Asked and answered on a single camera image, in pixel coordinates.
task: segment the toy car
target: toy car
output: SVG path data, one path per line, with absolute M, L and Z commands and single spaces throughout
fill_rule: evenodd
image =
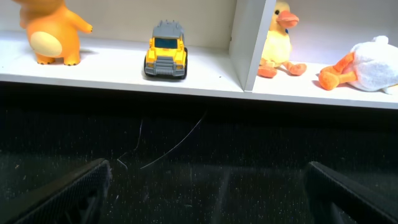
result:
M 184 29 L 178 22 L 161 21 L 154 28 L 144 60 L 148 77 L 157 75 L 185 79 L 187 77 L 188 50 Z

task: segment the plush toy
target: plush toy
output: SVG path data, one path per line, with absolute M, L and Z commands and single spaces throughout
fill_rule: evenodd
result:
M 65 65 L 80 63 L 78 30 L 91 33 L 93 26 L 71 12 L 64 0 L 14 0 L 21 5 L 20 25 L 26 29 L 37 63 L 63 58 Z
M 349 83 L 364 91 L 397 92 L 398 48 L 389 45 L 385 36 L 357 44 L 336 65 L 324 68 L 319 82 L 326 90 Z
M 277 74 L 276 68 L 283 65 L 292 75 L 302 75 L 307 66 L 294 65 L 289 62 L 292 44 L 287 29 L 295 27 L 299 18 L 290 12 L 286 2 L 277 1 L 272 15 L 267 40 L 262 51 L 258 75 L 272 78 Z

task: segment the truck windshield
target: truck windshield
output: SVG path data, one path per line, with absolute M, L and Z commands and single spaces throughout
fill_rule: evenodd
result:
M 177 40 L 155 38 L 155 47 L 166 48 L 166 49 L 177 49 Z

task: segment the toy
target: toy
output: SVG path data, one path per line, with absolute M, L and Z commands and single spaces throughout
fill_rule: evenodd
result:
M 64 0 L 14 0 L 21 5 L 20 26 L 26 29 L 37 63 L 63 58 L 65 65 L 80 63 L 78 30 L 91 33 L 93 26 L 71 12 Z
M 290 7 L 286 2 L 276 2 L 267 40 L 262 51 L 258 75 L 273 78 L 277 74 L 275 68 L 281 65 L 292 75 L 302 75 L 307 70 L 305 64 L 294 65 L 289 62 L 292 44 L 287 29 L 295 27 L 298 22 L 299 18 L 290 12 Z
M 324 68 L 319 82 L 326 90 L 349 83 L 364 91 L 393 93 L 398 84 L 397 59 L 398 48 L 389 45 L 386 36 L 375 37 L 372 42 L 355 45 L 336 65 Z
M 178 22 L 161 21 L 154 28 L 149 47 L 144 60 L 144 72 L 148 77 L 187 77 L 188 50 L 184 29 Z

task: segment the textured black pad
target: textured black pad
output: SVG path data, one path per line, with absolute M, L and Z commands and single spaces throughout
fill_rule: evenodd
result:
M 304 175 L 305 191 L 315 223 L 344 223 L 337 207 L 358 223 L 398 223 L 398 206 L 318 162 Z
M 109 162 L 97 159 L 0 206 L 0 223 L 96 223 L 106 199 Z

